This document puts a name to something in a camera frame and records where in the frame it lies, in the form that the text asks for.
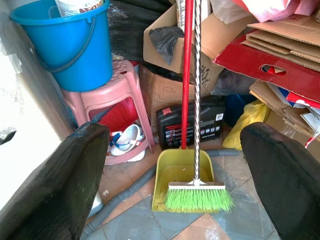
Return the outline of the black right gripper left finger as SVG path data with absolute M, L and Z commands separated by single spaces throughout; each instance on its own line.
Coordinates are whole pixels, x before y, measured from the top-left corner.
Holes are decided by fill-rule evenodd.
M 3 240 L 78 240 L 97 194 L 109 129 L 86 122 L 21 184 L 0 211 Z

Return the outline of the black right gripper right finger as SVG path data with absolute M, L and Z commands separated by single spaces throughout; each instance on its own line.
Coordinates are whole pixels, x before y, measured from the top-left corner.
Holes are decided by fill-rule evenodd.
M 320 238 L 320 163 L 295 139 L 255 122 L 240 143 L 256 192 L 282 240 Z

